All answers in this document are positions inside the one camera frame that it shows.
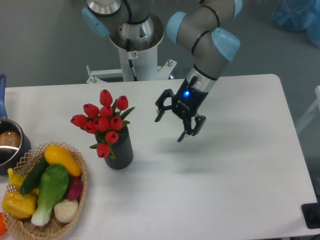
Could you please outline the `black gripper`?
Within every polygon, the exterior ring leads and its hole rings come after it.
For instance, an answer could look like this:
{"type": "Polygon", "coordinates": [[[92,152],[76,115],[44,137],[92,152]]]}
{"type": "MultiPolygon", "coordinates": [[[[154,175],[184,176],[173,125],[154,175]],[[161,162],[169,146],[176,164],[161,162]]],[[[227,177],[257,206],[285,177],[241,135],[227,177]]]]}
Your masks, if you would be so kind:
{"type": "Polygon", "coordinates": [[[158,107],[157,117],[154,120],[156,123],[161,120],[165,111],[171,109],[182,119],[184,131],[178,138],[178,142],[181,142],[186,135],[193,137],[197,135],[206,121],[206,117],[197,114],[197,111],[208,93],[195,87],[197,81],[197,78],[192,78],[190,81],[185,79],[175,95],[171,89],[165,89],[155,102],[158,107]],[[165,105],[165,100],[168,98],[172,98],[171,105],[165,105]],[[192,127],[192,119],[195,122],[194,127],[192,127]]]}

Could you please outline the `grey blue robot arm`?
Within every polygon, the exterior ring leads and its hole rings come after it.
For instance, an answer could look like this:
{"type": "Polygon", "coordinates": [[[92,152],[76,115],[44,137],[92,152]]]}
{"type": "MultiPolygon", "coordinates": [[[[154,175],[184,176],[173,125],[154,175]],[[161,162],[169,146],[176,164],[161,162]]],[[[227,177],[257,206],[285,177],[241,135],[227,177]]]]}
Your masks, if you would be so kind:
{"type": "Polygon", "coordinates": [[[176,12],[166,25],[150,12],[147,0],[89,0],[81,14],[98,36],[117,47],[125,82],[155,80],[158,45],[164,36],[196,61],[176,93],[165,90],[156,101],[158,119],[171,110],[184,125],[183,136],[195,136],[205,122],[198,108],[233,60],[239,39],[221,28],[242,9],[240,0],[201,0],[192,14],[176,12]]]}

